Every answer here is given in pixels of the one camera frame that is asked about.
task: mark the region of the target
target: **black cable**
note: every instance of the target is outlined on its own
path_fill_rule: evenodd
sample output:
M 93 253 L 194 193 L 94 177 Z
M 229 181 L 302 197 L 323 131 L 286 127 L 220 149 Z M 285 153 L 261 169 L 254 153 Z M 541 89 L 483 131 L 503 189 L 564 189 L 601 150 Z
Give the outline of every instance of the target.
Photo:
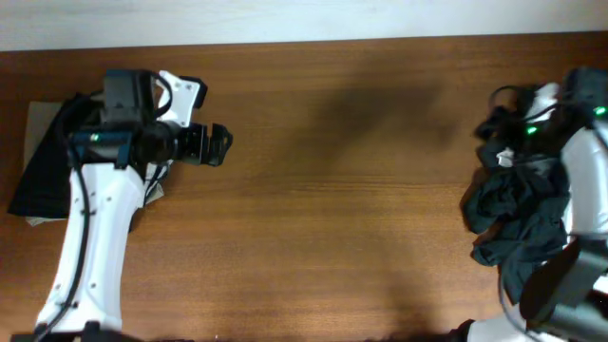
M 489 99 L 487 100 L 487 105 L 490 108 L 490 111 L 496 106 L 496 97 L 498 96 L 498 94 L 504 90 L 513 90 L 513 91 L 519 91 L 522 90 L 523 87 L 521 86 L 516 86 L 516 85 L 503 85 L 500 88 L 494 90 L 491 94 Z
M 560 107 L 561 105 L 563 105 L 563 104 L 559 104 L 559 103 L 557 103 L 557 104 L 551 104 L 550 106 L 548 106 L 547 108 L 545 108 L 545 109 L 541 110 L 540 112 L 538 112 L 538 113 L 536 113 L 536 114 L 534 114 L 534 115 L 532 115 L 532 116 L 529 116 L 529 117 L 527 117 L 527 118 L 521 118 L 521 120 L 522 120 L 522 121 L 525 121 L 525 122 L 529 122 L 529 121 L 532 121 L 532 120 L 534 120 L 534 119 L 538 119 L 539 117 L 541 117 L 541 116 L 543 116 L 544 114 L 546 114 L 546 113 L 550 112 L 551 110 L 553 110 L 553 109 L 557 109 L 557 108 L 558 108 L 558 107 Z
M 521 249 L 523 248 L 524 244 L 521 244 L 518 248 L 516 248 L 513 252 L 511 252 L 506 259 L 503 262 L 503 268 L 508 268 L 509 264 L 511 262 L 513 262 L 513 256 L 518 254 Z M 508 309 L 506 308 L 506 303 L 504 301 L 504 270 L 502 272 L 500 272 L 500 274 L 498 275 L 498 298 L 499 301 L 501 302 L 501 307 L 503 308 L 503 313 L 504 316 L 506 317 L 506 320 L 509 321 L 509 323 L 511 323 L 511 325 L 513 326 L 513 328 L 515 328 L 515 330 L 517 330 L 518 332 L 522 333 L 523 335 L 525 335 L 526 337 L 530 338 L 531 340 L 533 340 L 534 342 L 542 342 L 537 336 L 534 336 L 533 334 L 531 334 L 525 327 L 522 327 L 516 320 L 515 318 L 513 318 L 511 316 L 511 314 L 508 312 Z
M 161 82 L 161 84 L 169 92 L 169 100 L 167 101 L 167 103 L 165 105 L 157 108 L 154 112 L 154 116 L 156 119 L 156 118 L 160 117 L 160 115 L 166 113 L 169 110 L 169 108 L 171 107 L 171 104 L 173 102 L 173 92 L 171 91 L 171 85 L 161 75 L 159 75 L 156 72 L 152 72 L 152 71 L 148 71 L 148 70 L 143 70 L 142 72 L 145 74 L 148 74 L 153 79 L 159 80 L 159 82 Z M 76 263 L 76 270 L 74 271 L 74 277 L 72 279 L 72 283 L 71 283 L 69 291 L 67 293 L 66 301 L 62 304 L 60 311 L 47 324 L 45 329 L 36 335 L 36 337 L 34 338 L 34 342 L 42 341 L 42 339 L 44 339 L 52 331 L 52 329 L 59 323 L 59 321 L 61 321 L 61 319 L 67 314 L 67 311 L 69 310 L 69 308 L 71 308 L 73 306 L 72 301 L 74 300 L 74 297 L 76 296 L 76 292 L 78 291 L 78 288 L 80 287 L 80 280 L 83 275 L 83 269 L 85 267 L 86 246 L 88 244 L 88 231 L 89 231 L 91 213 L 90 213 L 90 204 L 88 201 L 88 191 L 86 190 L 85 177 L 83 176 L 83 171 L 82 171 L 83 166 L 80 163 L 80 160 L 78 159 L 78 153 L 76 152 L 76 149 L 74 148 L 74 146 L 69 142 L 68 138 L 66 137 L 65 130 L 64 130 L 65 129 L 64 123 L 66 121 L 66 118 L 73 115 L 74 111 L 79 106 L 84 104 L 86 101 L 89 101 L 91 99 L 91 97 L 97 96 L 101 93 L 102 93 L 101 90 L 97 90 L 97 91 L 90 93 L 88 96 L 82 96 L 82 97 L 74 100 L 74 102 L 72 104 L 70 104 L 69 107 L 65 108 L 59 114 L 59 116 L 57 118 L 57 124 L 55 125 L 56 139 L 58 140 L 59 143 L 61 143 L 66 148 L 68 161 L 74 168 L 74 171 L 76 172 L 76 175 L 78 177 L 78 182 L 80 183 L 80 186 L 81 186 L 82 195 L 83 195 L 83 212 L 82 212 L 82 214 L 83 214 L 83 233 L 82 233 L 82 237 L 81 237 L 81 244 L 80 244 L 80 250 L 79 250 L 79 254 L 78 254 L 78 260 Z
M 88 201 L 88 191 L 86 190 L 85 177 L 83 176 L 82 165 L 78 159 L 78 154 L 74 146 L 69 143 L 68 139 L 64 135 L 64 122 L 67 117 L 72 115 L 73 111 L 81 104 L 83 104 L 86 100 L 89 100 L 90 96 L 84 96 L 78 100 L 76 100 L 70 107 L 66 108 L 58 118 L 57 125 L 55 127 L 55 133 L 57 134 L 57 139 L 66 147 L 67 150 L 67 158 L 74 168 L 76 175 L 78 177 L 78 182 L 80 183 L 82 195 L 83 195 L 83 232 L 80 243 L 80 251 L 78 254 L 78 260 L 76 262 L 76 270 L 74 271 L 74 278 L 72 279 L 72 283 L 69 288 L 69 292 L 67 293 L 66 301 L 62 304 L 60 311 L 55 315 L 55 317 L 47 324 L 45 329 L 36 335 L 34 341 L 40 342 L 45 336 L 47 336 L 51 330 L 61 321 L 61 319 L 67 314 L 69 308 L 72 307 L 72 301 L 74 300 L 74 296 L 76 296 L 76 292 L 80 287 L 80 280 L 83 275 L 83 269 L 85 267 L 85 259 L 86 259 L 86 245 L 88 244 L 88 230 L 89 230 L 89 222 L 90 222 L 90 204 Z

